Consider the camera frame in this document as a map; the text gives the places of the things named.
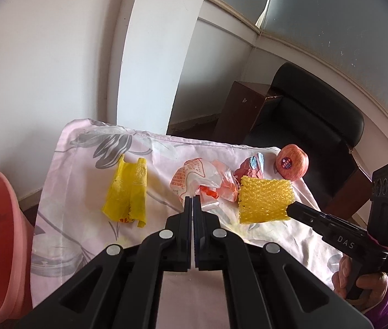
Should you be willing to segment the purple sleeve forearm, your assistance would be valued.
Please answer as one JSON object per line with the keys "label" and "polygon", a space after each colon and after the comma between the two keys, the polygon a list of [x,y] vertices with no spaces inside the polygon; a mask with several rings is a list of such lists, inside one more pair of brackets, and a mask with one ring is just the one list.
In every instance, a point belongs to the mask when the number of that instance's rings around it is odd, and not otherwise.
{"label": "purple sleeve forearm", "polygon": [[371,321],[374,328],[386,328],[388,326],[388,285],[383,300],[367,310],[364,315]]}

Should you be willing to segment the person right hand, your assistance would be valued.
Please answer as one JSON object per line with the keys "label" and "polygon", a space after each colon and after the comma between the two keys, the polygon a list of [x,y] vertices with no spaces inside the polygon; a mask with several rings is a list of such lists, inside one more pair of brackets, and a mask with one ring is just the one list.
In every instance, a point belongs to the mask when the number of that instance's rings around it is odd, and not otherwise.
{"label": "person right hand", "polygon": [[[350,257],[343,255],[338,271],[332,276],[334,292],[341,298],[347,297],[347,283],[352,272]],[[365,274],[357,278],[355,285],[363,289],[364,299],[360,299],[358,307],[367,310],[378,305],[385,297],[388,287],[388,276],[385,273]]]}

